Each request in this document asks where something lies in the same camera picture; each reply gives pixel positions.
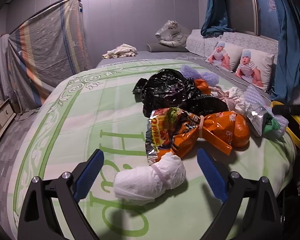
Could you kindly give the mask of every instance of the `window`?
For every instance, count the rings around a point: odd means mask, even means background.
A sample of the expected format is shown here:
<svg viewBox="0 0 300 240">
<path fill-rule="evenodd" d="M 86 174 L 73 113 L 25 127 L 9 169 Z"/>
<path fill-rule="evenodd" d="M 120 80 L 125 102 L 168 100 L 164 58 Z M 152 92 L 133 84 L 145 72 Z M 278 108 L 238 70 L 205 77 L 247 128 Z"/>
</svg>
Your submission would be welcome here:
<svg viewBox="0 0 300 240">
<path fill-rule="evenodd" d="M 225 0 L 229 27 L 278 40 L 279 22 L 274 0 Z"/>
</svg>

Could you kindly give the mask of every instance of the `blue stripe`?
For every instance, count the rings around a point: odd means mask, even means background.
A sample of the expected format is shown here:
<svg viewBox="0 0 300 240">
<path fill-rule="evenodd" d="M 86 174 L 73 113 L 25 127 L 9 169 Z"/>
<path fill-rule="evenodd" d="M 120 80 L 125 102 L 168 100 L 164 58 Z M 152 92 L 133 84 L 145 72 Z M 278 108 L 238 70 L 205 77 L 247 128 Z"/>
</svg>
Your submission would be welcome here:
<svg viewBox="0 0 300 240">
<path fill-rule="evenodd" d="M 15 35 L 16 35 L 16 45 L 17 45 L 17 57 L 20 60 L 19 62 L 19 66 L 21 67 L 21 69 L 24 71 L 25 75 L 25 80 L 28 82 L 29 87 L 31 88 L 32 91 L 32 95 L 33 95 L 33 99 L 34 102 L 38 105 L 38 106 L 42 106 L 41 103 L 41 99 L 40 99 L 40 95 L 39 95 L 39 91 L 38 89 L 35 87 L 34 82 L 29 78 L 28 74 L 27 74 L 27 68 L 26 68 L 26 64 L 23 60 L 23 56 L 22 56 L 22 48 L 21 48 L 21 41 L 20 41 L 20 29 L 18 28 L 15 31 Z"/>
<path fill-rule="evenodd" d="M 74 64 L 73 64 L 73 61 L 72 61 L 72 57 L 71 57 L 71 54 L 70 54 L 70 49 L 69 49 L 69 44 L 68 44 L 68 40 L 67 40 L 67 36 L 66 36 L 66 28 L 65 28 L 65 14 L 64 14 L 64 4 L 61 4 L 61 9 L 60 9 L 60 13 L 61 13 L 61 29 L 62 29 L 62 34 L 63 34 L 63 44 L 65 46 L 65 49 L 66 49 L 66 55 L 67 55 L 67 58 L 68 58 L 68 61 L 69 61 L 69 64 L 70 64 L 70 69 L 71 69 L 71 72 L 72 74 L 76 74 L 76 70 L 74 68 Z"/>
</svg>

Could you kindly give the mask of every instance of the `green bedspread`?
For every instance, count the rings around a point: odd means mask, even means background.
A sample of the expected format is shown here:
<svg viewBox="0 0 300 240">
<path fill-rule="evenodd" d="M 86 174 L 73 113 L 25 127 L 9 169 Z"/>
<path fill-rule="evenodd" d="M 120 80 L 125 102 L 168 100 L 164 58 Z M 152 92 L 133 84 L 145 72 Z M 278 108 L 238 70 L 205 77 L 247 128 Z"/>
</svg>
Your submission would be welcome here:
<svg viewBox="0 0 300 240">
<path fill-rule="evenodd" d="M 11 229 L 17 227 L 27 187 L 33 176 L 59 177 L 86 161 L 96 148 L 105 154 L 102 171 L 79 205 L 92 228 L 104 239 L 200 239 L 221 203 L 213 197 L 195 157 L 203 147 L 244 178 L 270 179 L 278 194 L 292 177 L 295 148 L 285 134 L 280 140 L 250 138 L 249 147 L 230 156 L 199 140 L 185 158 L 187 181 L 145 206 L 121 204 L 113 192 L 118 171 L 146 166 L 145 133 L 148 119 L 132 90 L 141 78 L 162 68 L 199 65 L 182 60 L 141 60 L 81 72 L 61 82 L 40 109 L 18 152 L 9 183 L 7 210 Z M 233 85 L 220 78 L 219 86 Z M 72 239 L 57 200 L 53 200 L 65 237 Z M 238 221 L 247 201 L 242 202 Z"/>
</svg>

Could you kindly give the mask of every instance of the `silver screw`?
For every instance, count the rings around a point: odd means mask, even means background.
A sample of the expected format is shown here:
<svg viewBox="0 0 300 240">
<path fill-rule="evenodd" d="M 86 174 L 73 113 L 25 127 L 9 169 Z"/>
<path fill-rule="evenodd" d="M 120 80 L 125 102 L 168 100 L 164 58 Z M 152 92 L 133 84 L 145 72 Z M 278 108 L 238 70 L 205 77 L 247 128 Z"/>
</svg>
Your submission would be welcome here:
<svg viewBox="0 0 300 240">
<path fill-rule="evenodd" d="M 240 177 L 239 173 L 237 173 L 236 171 L 231 172 L 231 177 L 234 179 L 237 179 Z"/>
<path fill-rule="evenodd" d="M 267 177 L 262 177 L 261 180 L 262 180 L 263 183 L 268 183 L 269 182 L 269 179 Z"/>
<path fill-rule="evenodd" d="M 36 176 L 36 177 L 33 177 L 33 178 L 32 178 L 32 182 L 33 182 L 33 183 L 37 183 L 38 181 L 39 181 L 39 177 Z"/>
<path fill-rule="evenodd" d="M 64 179 L 68 179 L 70 176 L 71 176 L 71 173 L 68 172 L 68 171 L 62 173 L 62 177 L 63 177 Z"/>
</svg>

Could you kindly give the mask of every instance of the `orange plastic wrapper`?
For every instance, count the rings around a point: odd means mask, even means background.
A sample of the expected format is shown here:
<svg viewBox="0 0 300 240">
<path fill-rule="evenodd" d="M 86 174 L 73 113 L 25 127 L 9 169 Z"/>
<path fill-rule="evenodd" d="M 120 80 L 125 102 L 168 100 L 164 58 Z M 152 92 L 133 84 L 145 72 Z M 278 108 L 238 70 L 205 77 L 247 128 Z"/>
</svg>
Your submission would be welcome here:
<svg viewBox="0 0 300 240">
<path fill-rule="evenodd" d="M 167 152 L 183 158 L 199 137 L 229 155 L 232 146 L 247 145 L 250 130 L 245 118 L 234 111 L 200 117 L 177 107 L 154 110 L 146 133 L 149 164 L 159 161 Z"/>
<path fill-rule="evenodd" d="M 209 88 L 209 85 L 207 82 L 203 79 L 196 79 L 194 81 L 194 84 L 196 88 L 198 88 L 203 94 L 205 95 L 210 95 L 211 94 L 211 89 Z"/>
</svg>

